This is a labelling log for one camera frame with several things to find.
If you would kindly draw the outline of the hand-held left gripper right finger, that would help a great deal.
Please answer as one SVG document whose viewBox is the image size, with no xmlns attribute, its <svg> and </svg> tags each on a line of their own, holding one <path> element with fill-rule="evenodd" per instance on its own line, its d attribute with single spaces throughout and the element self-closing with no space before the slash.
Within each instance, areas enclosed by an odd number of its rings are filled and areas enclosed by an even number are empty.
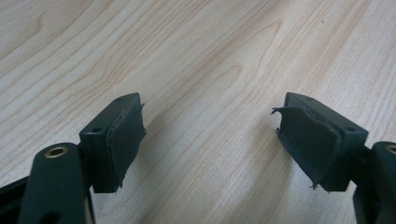
<svg viewBox="0 0 396 224">
<path fill-rule="evenodd" d="M 344 191 L 351 181 L 368 184 L 368 132 L 361 126 L 316 99 L 293 92 L 273 111 L 281 114 L 279 140 L 315 187 Z"/>
</svg>

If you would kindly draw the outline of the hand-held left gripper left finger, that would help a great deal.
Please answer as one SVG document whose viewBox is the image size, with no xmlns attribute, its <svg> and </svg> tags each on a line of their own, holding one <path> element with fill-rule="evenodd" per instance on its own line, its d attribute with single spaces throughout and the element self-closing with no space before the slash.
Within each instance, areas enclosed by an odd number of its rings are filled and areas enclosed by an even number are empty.
<svg viewBox="0 0 396 224">
<path fill-rule="evenodd" d="M 113 193 L 134 161 L 146 135 L 138 92 L 113 100 L 80 133 L 95 193 Z"/>
</svg>

